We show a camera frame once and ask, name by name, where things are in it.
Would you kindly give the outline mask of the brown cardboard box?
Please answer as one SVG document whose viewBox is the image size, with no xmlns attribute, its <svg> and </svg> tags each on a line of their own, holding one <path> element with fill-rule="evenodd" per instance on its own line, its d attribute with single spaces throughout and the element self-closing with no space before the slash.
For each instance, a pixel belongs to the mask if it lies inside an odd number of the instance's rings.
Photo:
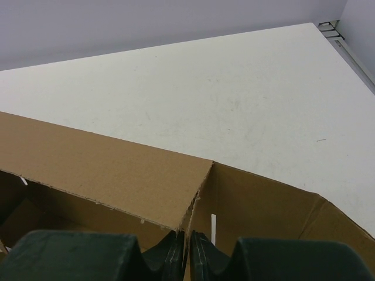
<svg viewBox="0 0 375 281">
<path fill-rule="evenodd" d="M 35 229 L 339 241 L 374 268 L 374 238 L 322 196 L 194 156 L 1 114 L 1 249 Z"/>
</svg>

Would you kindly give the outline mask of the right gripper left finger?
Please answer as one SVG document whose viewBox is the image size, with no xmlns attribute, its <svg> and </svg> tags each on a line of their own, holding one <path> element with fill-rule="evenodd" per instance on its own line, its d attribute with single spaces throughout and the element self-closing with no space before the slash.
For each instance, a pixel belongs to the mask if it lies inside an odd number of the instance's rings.
<svg viewBox="0 0 375 281">
<path fill-rule="evenodd" d="M 1 280 L 182 280 L 184 239 L 170 231 L 141 251 L 130 234 L 33 231 L 1 263 Z"/>
</svg>

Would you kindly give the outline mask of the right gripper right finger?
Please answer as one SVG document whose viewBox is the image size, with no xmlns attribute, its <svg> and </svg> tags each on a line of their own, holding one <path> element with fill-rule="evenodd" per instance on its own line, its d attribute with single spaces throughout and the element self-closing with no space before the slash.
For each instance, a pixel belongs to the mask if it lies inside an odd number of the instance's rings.
<svg viewBox="0 0 375 281">
<path fill-rule="evenodd" d="M 374 280 L 360 256 L 329 241 L 239 238 L 226 255 L 201 232 L 190 238 L 192 280 Z"/>
</svg>

